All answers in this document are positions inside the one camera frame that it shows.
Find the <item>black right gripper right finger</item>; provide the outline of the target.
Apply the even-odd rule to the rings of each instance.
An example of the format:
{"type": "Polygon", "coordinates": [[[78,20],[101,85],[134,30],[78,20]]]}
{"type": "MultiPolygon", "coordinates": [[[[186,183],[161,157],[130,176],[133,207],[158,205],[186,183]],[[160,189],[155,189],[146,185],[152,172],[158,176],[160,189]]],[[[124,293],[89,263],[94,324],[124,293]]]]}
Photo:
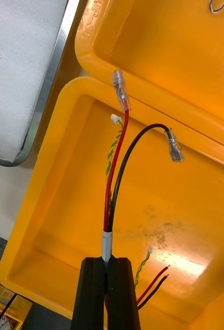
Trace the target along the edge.
{"type": "Polygon", "coordinates": [[[112,256],[108,263],[108,329],[140,328],[131,261],[112,256]]]}

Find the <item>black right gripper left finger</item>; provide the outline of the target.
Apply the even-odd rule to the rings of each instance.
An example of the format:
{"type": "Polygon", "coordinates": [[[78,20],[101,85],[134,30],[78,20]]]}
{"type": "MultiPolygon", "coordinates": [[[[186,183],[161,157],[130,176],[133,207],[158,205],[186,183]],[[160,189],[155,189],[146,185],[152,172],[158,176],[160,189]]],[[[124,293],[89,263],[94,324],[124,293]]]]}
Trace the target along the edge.
{"type": "Polygon", "coordinates": [[[87,257],[81,263],[71,329],[103,329],[105,262],[87,257]]]}

